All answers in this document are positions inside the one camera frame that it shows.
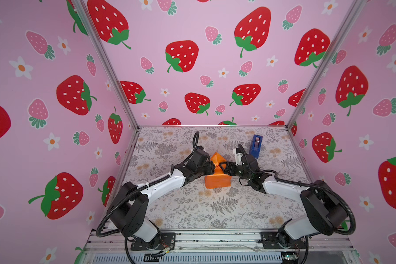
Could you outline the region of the yellow orange wrapping paper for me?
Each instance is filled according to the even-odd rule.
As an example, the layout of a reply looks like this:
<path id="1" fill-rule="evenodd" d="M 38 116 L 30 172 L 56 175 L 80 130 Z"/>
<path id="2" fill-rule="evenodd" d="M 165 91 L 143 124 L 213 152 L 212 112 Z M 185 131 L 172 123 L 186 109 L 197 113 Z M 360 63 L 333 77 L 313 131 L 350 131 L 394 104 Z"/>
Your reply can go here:
<path id="1" fill-rule="evenodd" d="M 214 153 L 211 157 L 214 163 L 214 174 L 205 177 L 205 187 L 207 189 L 226 188 L 231 186 L 232 177 L 224 173 L 227 166 L 227 160 L 219 153 Z"/>

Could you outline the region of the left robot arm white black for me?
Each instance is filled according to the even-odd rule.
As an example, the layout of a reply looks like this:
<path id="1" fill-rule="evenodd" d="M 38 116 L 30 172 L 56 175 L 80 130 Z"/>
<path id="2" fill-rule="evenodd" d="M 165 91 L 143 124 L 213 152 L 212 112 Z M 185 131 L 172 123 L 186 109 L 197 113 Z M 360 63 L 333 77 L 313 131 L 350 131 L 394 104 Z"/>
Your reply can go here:
<path id="1" fill-rule="evenodd" d="M 111 222 L 125 238 L 137 237 L 150 243 L 158 239 L 159 229 L 145 220 L 148 206 L 173 190 L 180 189 L 202 176 L 214 174 L 210 156 L 198 150 L 188 160 L 172 165 L 170 171 L 153 181 L 134 185 L 128 182 L 118 192 L 108 213 Z"/>

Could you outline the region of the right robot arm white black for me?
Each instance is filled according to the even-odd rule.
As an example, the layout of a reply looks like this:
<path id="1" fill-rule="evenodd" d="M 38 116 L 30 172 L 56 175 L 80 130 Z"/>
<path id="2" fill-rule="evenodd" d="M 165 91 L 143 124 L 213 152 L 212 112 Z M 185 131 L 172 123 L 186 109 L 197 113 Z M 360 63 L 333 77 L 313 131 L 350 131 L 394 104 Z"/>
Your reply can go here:
<path id="1" fill-rule="evenodd" d="M 287 245 L 302 237 L 317 234 L 349 235 L 353 232 L 351 228 L 345 231 L 339 228 L 347 219 L 353 227 L 356 226 L 350 207 L 323 181 L 302 183 L 285 180 L 275 170 L 259 170 L 245 162 L 239 165 L 222 162 L 220 167 L 225 174 L 246 180 L 248 186 L 256 191 L 301 202 L 305 214 L 282 224 L 277 234 L 280 244 Z"/>

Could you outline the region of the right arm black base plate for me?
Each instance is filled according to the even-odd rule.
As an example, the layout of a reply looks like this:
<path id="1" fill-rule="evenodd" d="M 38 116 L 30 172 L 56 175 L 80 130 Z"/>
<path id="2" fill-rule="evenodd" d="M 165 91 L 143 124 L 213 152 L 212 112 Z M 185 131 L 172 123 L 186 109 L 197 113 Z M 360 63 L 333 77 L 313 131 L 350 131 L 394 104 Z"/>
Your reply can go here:
<path id="1" fill-rule="evenodd" d="M 264 249 L 272 250 L 297 250 L 306 248 L 305 238 L 293 240 L 286 233 L 279 234 L 278 232 L 261 232 L 261 239 L 259 242 Z"/>

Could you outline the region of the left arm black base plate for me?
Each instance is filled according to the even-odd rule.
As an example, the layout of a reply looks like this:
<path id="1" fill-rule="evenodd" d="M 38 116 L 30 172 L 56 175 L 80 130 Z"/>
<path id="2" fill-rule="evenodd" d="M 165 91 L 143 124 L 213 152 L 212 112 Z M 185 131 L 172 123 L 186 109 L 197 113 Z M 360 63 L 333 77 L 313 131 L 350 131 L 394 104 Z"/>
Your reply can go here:
<path id="1" fill-rule="evenodd" d="M 150 242 L 146 242 L 141 238 L 135 238 L 131 242 L 130 250 L 132 251 L 148 251 L 148 250 L 164 250 L 166 248 L 174 249 L 176 243 L 176 233 L 159 232 Z"/>

